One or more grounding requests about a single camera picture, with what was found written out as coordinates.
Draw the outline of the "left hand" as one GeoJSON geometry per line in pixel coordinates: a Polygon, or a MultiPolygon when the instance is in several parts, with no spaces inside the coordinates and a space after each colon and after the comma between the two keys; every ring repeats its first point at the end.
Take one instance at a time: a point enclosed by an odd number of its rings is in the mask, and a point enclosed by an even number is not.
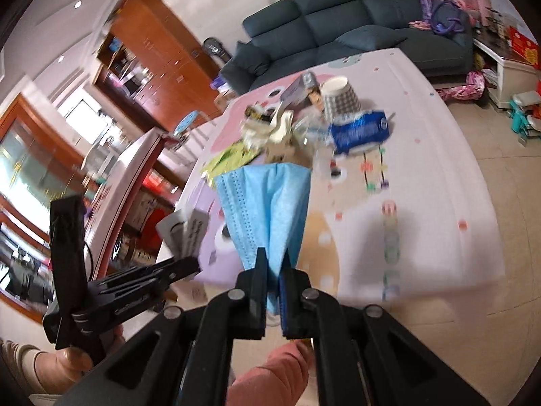
{"type": "Polygon", "coordinates": [[[63,394],[93,368],[94,362],[86,352],[70,346],[53,353],[38,351],[31,374],[45,393],[63,394]]]}

